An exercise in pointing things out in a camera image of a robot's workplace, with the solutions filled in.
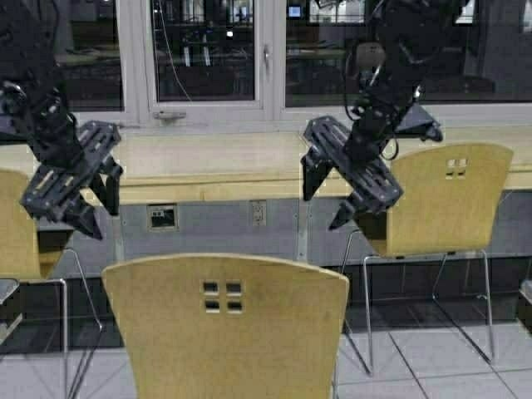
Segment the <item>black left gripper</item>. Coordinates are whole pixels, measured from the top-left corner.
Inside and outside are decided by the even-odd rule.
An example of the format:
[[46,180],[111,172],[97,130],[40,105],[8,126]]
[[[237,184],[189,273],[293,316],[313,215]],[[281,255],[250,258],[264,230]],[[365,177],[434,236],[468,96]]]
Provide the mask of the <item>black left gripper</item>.
[[111,216],[119,215],[123,168],[113,155],[121,143],[117,125],[90,120],[78,124],[58,99],[27,104],[27,143],[39,166],[20,199],[34,219],[65,223],[102,240],[91,191]]

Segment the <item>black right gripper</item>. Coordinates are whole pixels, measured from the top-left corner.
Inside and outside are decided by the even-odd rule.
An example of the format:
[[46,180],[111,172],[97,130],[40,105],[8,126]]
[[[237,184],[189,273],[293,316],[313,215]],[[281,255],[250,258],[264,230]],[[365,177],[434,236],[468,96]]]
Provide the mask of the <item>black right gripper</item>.
[[340,229],[358,213],[380,214],[401,197],[402,188],[381,157],[404,110],[398,106],[368,105],[346,126],[334,116],[308,121],[303,138],[308,153],[301,159],[303,200],[309,201],[332,170],[352,188],[339,205],[329,230]]

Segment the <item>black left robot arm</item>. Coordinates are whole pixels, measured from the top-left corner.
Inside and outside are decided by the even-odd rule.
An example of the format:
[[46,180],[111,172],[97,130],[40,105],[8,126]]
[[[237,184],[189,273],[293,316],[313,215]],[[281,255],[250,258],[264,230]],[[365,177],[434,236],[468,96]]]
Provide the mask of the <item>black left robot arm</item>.
[[79,124],[71,112],[53,47],[22,1],[1,3],[1,143],[26,145],[38,167],[20,199],[34,219],[63,223],[102,238],[90,190],[106,211],[120,207],[121,165],[112,151],[117,125]]

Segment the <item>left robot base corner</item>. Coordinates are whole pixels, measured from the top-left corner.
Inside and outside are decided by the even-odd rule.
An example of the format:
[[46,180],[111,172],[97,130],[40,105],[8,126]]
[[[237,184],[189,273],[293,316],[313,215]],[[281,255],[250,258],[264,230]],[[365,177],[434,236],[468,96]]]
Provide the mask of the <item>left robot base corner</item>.
[[21,284],[1,279],[1,344],[4,344],[23,321]]

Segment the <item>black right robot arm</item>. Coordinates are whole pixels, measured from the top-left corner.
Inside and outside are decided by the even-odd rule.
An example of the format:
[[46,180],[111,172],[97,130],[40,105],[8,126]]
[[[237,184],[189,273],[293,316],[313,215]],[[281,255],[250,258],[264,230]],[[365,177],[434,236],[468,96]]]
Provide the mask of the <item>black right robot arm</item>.
[[375,7],[370,21],[384,58],[361,83],[352,124],[319,116],[303,133],[303,199],[311,200],[332,170],[352,189],[331,230],[360,214],[382,214],[400,199],[403,189],[383,156],[391,140],[443,140],[440,123],[419,96],[464,7],[463,1],[380,1]]

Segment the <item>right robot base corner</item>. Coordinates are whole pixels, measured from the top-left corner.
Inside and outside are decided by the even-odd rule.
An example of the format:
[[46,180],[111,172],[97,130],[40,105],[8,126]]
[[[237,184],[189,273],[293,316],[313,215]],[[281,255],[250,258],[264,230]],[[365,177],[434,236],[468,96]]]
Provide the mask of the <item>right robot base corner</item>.
[[516,317],[520,323],[531,333],[531,279],[522,282],[519,289]]

